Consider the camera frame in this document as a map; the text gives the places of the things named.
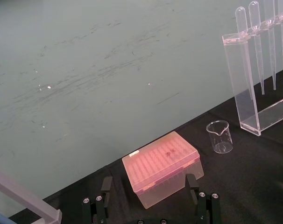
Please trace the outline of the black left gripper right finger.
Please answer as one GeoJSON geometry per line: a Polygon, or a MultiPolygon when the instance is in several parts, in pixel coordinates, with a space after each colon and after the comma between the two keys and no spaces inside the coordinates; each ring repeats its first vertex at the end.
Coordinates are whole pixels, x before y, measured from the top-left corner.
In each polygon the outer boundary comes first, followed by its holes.
{"type": "Polygon", "coordinates": [[[194,174],[185,175],[185,189],[193,205],[196,224],[221,224],[220,196],[216,192],[207,194],[199,188],[194,174]]]}

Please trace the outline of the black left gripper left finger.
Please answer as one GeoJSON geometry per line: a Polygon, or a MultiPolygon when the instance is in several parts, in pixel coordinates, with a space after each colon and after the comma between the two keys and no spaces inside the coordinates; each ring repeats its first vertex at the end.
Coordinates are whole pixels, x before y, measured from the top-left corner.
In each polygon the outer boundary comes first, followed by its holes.
{"type": "Polygon", "coordinates": [[[85,197],[82,200],[83,224],[107,224],[108,205],[113,177],[107,176],[102,182],[100,193],[95,197],[85,197]]]}

